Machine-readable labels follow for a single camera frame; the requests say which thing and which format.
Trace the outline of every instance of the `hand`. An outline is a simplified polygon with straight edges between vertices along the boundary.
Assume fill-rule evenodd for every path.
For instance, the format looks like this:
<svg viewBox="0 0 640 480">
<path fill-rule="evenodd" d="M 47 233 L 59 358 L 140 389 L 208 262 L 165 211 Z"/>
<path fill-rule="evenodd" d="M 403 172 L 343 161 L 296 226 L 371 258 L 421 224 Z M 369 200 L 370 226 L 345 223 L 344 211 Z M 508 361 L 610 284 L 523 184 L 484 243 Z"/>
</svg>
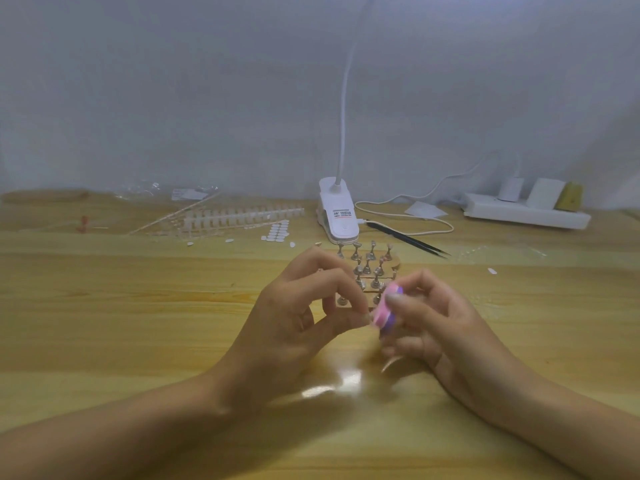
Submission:
<svg viewBox="0 0 640 480">
<path fill-rule="evenodd" d="M 336 293 L 351 308 L 337 308 Z M 326 316 L 314 323 L 309 305 L 317 299 Z M 253 410 L 266 404 L 332 339 L 370 323 L 368 312 L 351 267 L 316 246 L 306 250 L 262 290 L 235 342 L 206 374 L 222 394 L 221 407 Z"/>
<path fill-rule="evenodd" d="M 457 400 L 496 426 L 508 427 L 510 407 L 542 384 L 460 293 L 423 269 L 398 279 L 404 293 L 386 300 L 396 325 L 382 336 L 383 353 L 424 360 Z"/>
</svg>

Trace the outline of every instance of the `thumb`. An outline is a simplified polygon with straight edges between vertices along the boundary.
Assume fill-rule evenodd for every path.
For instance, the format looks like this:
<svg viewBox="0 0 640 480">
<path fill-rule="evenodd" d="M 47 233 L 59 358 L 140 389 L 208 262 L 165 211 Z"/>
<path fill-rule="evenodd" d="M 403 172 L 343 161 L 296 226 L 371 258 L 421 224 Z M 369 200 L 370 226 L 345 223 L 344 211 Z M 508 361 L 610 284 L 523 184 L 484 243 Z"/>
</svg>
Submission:
<svg viewBox="0 0 640 480">
<path fill-rule="evenodd" d="M 370 323 L 369 314 L 363 315 L 348 308 L 337 308 L 313 327 L 304 331 L 303 337 L 309 352 L 315 355 L 341 333 Z"/>
<path fill-rule="evenodd" d="M 450 321 L 418 298 L 389 293 L 385 302 L 397 317 L 409 325 L 428 331 L 434 339 L 443 342 L 450 337 Z"/>
</svg>

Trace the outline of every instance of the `person's left hand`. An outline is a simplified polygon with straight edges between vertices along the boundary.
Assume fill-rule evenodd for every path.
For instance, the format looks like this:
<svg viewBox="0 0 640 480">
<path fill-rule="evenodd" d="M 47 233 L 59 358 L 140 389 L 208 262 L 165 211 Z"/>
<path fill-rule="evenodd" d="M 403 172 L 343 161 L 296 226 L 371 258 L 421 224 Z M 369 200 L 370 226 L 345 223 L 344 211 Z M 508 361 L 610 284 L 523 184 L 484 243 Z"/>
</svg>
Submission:
<svg viewBox="0 0 640 480">
<path fill-rule="evenodd" d="M 351 307 L 336 307 L 336 293 Z M 326 316 L 314 323 L 309 305 L 317 299 Z M 221 407 L 253 410 L 282 394 L 332 339 L 370 323 L 368 312 L 351 266 L 316 246 L 306 250 L 262 290 L 236 341 L 205 374 Z"/>
</svg>

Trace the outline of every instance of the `forearm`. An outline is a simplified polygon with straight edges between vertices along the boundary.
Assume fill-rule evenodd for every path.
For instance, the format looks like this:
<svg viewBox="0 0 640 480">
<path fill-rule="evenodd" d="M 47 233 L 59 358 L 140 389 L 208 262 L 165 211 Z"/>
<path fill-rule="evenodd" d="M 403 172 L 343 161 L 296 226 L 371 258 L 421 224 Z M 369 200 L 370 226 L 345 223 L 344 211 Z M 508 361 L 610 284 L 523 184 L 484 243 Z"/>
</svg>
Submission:
<svg viewBox="0 0 640 480">
<path fill-rule="evenodd" d="M 542 381 L 506 428 L 594 479 L 640 477 L 640 418 Z"/>
<path fill-rule="evenodd" d="M 127 476 L 227 419 L 216 386 L 199 376 L 8 431 L 0 435 L 0 478 Z"/>
</svg>

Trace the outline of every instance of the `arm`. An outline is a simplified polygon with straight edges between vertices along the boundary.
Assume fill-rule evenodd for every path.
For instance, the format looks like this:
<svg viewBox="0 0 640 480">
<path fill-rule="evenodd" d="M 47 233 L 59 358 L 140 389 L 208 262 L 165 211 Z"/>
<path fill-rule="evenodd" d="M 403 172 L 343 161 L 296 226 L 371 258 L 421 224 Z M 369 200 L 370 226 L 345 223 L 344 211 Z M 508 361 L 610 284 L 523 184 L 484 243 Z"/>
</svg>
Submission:
<svg viewBox="0 0 640 480">
<path fill-rule="evenodd" d="M 325 271 L 317 273 L 318 268 Z M 0 478 L 123 478 L 290 386 L 336 335 L 368 323 L 350 266 L 316 247 L 260 293 L 243 329 L 209 371 L 123 401 L 69 413 L 0 435 Z M 352 308 L 336 309 L 335 293 Z M 323 300 L 314 323 L 309 304 Z"/>
<path fill-rule="evenodd" d="M 398 280 L 386 355 L 427 362 L 442 386 L 484 420 L 594 479 L 640 477 L 640 418 L 540 377 L 476 309 L 427 270 Z"/>
</svg>

